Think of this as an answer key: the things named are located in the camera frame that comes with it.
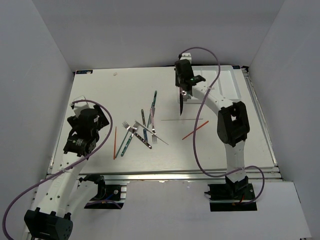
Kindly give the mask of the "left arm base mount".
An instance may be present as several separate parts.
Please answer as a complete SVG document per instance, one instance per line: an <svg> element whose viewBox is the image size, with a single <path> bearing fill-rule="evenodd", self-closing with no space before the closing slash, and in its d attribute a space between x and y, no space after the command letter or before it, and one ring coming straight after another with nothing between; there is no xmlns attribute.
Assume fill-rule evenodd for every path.
<svg viewBox="0 0 320 240"><path fill-rule="evenodd" d="M82 182L94 182L97 185L97 193L85 205L85 209L121 210L126 199L127 186L123 184L106 183L104 176L90 174L79 178L78 187Z"/></svg>

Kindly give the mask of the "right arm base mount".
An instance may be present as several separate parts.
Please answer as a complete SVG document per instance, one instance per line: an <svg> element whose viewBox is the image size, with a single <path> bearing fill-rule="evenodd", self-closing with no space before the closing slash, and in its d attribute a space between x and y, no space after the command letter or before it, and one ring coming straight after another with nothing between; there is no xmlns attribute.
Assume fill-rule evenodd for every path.
<svg viewBox="0 0 320 240"><path fill-rule="evenodd" d="M204 195L209 199L211 212L254 212L257 211L256 196L251 183L238 193L232 194L227 184L209 184Z"/></svg>

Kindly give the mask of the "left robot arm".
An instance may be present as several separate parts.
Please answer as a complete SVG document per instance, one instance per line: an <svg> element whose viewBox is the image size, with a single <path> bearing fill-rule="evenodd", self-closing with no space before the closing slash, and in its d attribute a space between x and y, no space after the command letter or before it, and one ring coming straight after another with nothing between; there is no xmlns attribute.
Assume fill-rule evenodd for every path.
<svg viewBox="0 0 320 240"><path fill-rule="evenodd" d="M82 105L67 118L71 126L63 148L61 174L55 176L45 196L34 210L28 210L24 222L33 240L67 240L73 230L73 220L90 200L106 196L104 177L79 174L90 156L99 149L99 131L109 125L102 108Z"/></svg>

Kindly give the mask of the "teal handled knife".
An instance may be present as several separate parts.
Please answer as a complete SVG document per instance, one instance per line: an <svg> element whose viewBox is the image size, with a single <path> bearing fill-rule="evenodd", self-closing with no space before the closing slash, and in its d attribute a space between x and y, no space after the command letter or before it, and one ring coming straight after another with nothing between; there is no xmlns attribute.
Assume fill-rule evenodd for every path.
<svg viewBox="0 0 320 240"><path fill-rule="evenodd" d="M158 93L158 91L155 90L154 96L153 96L153 101L152 101L152 107L151 107L153 116L155 115L155 105L156 105L156 100L157 100L157 93Z"/></svg>

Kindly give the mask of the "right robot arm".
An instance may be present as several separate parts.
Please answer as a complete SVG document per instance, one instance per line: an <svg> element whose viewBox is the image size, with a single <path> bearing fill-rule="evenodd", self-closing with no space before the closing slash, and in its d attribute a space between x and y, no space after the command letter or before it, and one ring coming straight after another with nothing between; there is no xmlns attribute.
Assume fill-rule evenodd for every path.
<svg viewBox="0 0 320 240"><path fill-rule="evenodd" d="M217 116L217 135L224 143L227 175L225 184L215 193L218 199L236 200L242 197L248 186L245 171L244 148L250 132L246 105L242 101L232 101L222 96L206 83L201 75L194 75L192 65L187 59L174 63L175 85L182 91L201 101Z"/></svg>

